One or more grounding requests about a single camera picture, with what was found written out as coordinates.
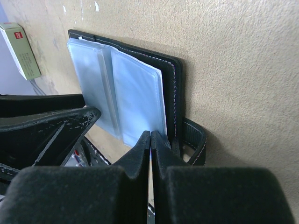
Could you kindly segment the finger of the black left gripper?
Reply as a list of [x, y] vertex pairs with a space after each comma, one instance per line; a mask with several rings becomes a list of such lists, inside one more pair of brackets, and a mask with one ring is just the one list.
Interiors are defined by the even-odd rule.
[[0, 97], [0, 172], [61, 166], [101, 117], [82, 94]]

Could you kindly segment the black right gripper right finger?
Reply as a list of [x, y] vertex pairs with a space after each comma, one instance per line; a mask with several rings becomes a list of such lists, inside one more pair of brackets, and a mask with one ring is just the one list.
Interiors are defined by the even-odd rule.
[[151, 134], [158, 224], [292, 224], [275, 175], [265, 168], [191, 166]]

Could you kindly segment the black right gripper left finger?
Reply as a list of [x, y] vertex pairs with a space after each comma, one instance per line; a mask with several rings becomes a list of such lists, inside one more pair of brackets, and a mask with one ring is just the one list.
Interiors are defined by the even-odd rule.
[[0, 207], [3, 224], [145, 224], [150, 133], [117, 162], [100, 167], [23, 169]]

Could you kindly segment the black leather card holder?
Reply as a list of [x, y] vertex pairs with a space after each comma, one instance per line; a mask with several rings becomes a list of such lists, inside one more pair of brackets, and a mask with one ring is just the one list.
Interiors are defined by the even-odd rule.
[[74, 29], [69, 50], [87, 106], [101, 111], [97, 126], [134, 146], [142, 132], [158, 131], [166, 145], [189, 164], [206, 163], [206, 133], [185, 117], [184, 71], [174, 56]]

